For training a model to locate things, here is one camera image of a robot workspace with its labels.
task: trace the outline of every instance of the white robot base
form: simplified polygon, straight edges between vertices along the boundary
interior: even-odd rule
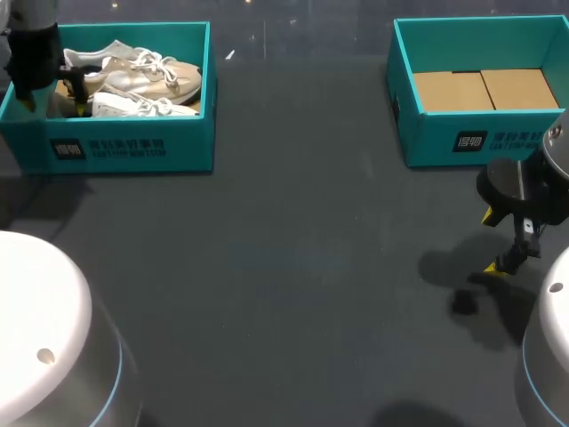
[[[134,427],[134,359],[81,270],[0,231],[0,426]]]
[[[569,426],[569,249],[541,287],[516,368],[516,400],[527,427]]]

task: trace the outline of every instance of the dark tabletop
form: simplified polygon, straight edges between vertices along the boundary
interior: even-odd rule
[[[208,7],[244,7],[196,2],[191,14],[182,3],[162,10],[132,0],[83,13],[141,20],[129,14],[140,4],[147,20],[171,18],[177,6],[187,19],[207,19]],[[280,4],[306,2],[273,9]],[[343,19],[343,3],[330,4],[336,14],[318,15],[323,27],[300,15],[291,24],[283,12],[287,28],[309,31],[272,42],[273,9],[265,20],[213,14],[214,24],[234,25],[214,27],[213,174],[6,176],[5,227],[51,240],[83,270],[138,360],[149,425],[521,425],[519,343],[568,225],[548,229],[542,259],[515,278],[471,274],[511,244],[512,223],[480,224],[476,168],[405,166],[384,87],[389,26],[378,35],[373,11]],[[468,12],[477,7],[473,0]],[[391,19],[381,16],[380,24]],[[261,41],[249,40],[263,22]],[[367,37],[367,47],[348,34]],[[457,291],[476,313],[453,304]]]

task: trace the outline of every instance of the shoelace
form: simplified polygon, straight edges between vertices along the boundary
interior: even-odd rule
[[[138,117],[153,116],[153,113],[155,113],[156,116],[168,116],[172,112],[172,102],[167,98],[152,101],[137,93],[130,93],[130,95],[139,99],[132,111]],[[124,113],[124,115],[131,116],[132,113]]]
[[[164,75],[164,81],[167,86],[178,84],[178,75],[166,66],[169,60],[176,60],[174,57],[162,57],[160,53],[149,51],[143,47],[137,47],[135,50],[140,53],[138,58],[132,62],[132,69],[149,69],[154,74],[160,72]]]

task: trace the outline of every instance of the teal box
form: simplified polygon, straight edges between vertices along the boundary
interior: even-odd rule
[[[64,47],[98,51],[114,40],[202,69],[195,117],[46,119],[53,87],[38,91],[28,112],[9,88],[0,132],[24,173],[209,172],[213,165],[217,76],[208,22],[62,25]]]
[[[421,72],[513,68],[541,68],[560,108],[427,112],[413,79]],[[526,158],[569,104],[569,23],[565,16],[395,20],[387,84],[409,166]],[[476,145],[458,149],[463,141]]]

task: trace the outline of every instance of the white sneaker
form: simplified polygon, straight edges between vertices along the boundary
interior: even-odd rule
[[[111,85],[151,100],[166,98],[183,104],[193,101],[202,87],[202,76],[195,65],[118,40],[97,52],[64,49],[63,55],[68,66],[85,71],[90,94]]]
[[[136,93],[120,93],[116,89],[97,92],[92,97],[93,117],[164,117],[197,116],[190,107],[174,105],[166,98],[149,100]]]

